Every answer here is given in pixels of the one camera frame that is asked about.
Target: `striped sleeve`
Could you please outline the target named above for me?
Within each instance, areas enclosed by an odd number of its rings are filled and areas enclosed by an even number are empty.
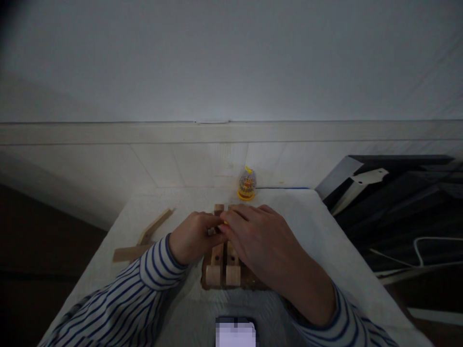
[[[152,344],[158,312],[187,267],[160,240],[108,286],[86,296],[60,321],[43,346],[130,346]]]
[[[336,312],[325,327],[311,325],[289,301],[283,299],[293,325],[308,343],[318,347],[397,346],[383,328],[374,324],[360,309],[352,305],[335,284],[333,286]]]

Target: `white tablecloth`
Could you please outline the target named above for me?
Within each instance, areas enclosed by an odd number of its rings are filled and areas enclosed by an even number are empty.
[[[216,203],[238,203],[236,191],[224,188],[158,188],[135,194],[124,207],[95,253],[61,311],[57,321],[75,303],[110,281],[128,263],[112,263],[114,249],[134,246],[140,233],[166,208],[174,214],[155,232],[159,240],[192,211],[212,212]],[[267,204],[285,217],[306,252],[330,277],[401,346],[432,346],[401,312],[395,301],[347,239],[317,193],[308,189],[259,189],[254,206]],[[291,326],[278,296],[201,288],[201,261],[191,267],[185,283],[164,307],[157,346],[213,346],[215,318],[242,316],[255,320],[262,346],[304,346]]]

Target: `white wall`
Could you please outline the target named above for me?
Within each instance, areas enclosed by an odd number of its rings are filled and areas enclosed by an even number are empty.
[[[1,122],[463,118],[458,0],[27,1]]]
[[[235,189],[245,164],[315,188],[350,154],[463,158],[458,0],[41,0],[12,23],[0,182],[105,229],[134,191]]]
[[[315,188],[346,155],[463,159],[462,133],[463,121],[0,125],[0,182],[109,229],[146,186],[235,190],[248,165],[259,187]]]

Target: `blurred screen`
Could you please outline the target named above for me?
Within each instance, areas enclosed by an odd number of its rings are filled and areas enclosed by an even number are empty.
[[[216,347],[259,346],[256,327],[247,318],[216,318]]]

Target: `yellow toy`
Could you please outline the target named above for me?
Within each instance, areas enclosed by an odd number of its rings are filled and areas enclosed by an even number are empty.
[[[244,201],[250,201],[254,197],[256,189],[256,174],[245,166],[245,172],[241,175],[238,187],[238,197]]]

